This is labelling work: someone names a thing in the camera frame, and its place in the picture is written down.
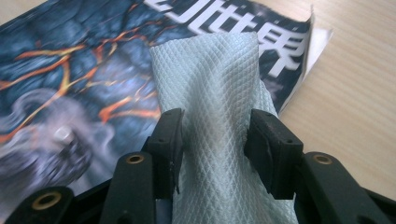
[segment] table surface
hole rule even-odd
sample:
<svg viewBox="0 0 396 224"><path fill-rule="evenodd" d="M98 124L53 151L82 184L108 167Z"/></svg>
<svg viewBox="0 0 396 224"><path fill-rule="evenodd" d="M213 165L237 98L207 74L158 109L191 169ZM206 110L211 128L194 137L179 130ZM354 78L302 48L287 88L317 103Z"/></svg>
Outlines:
<svg viewBox="0 0 396 224"><path fill-rule="evenodd" d="M0 24L44 0L2 0ZM393 0L259 0L333 29L327 48L281 120L304 142L340 160L365 188L396 200L396 3Z"/></svg>

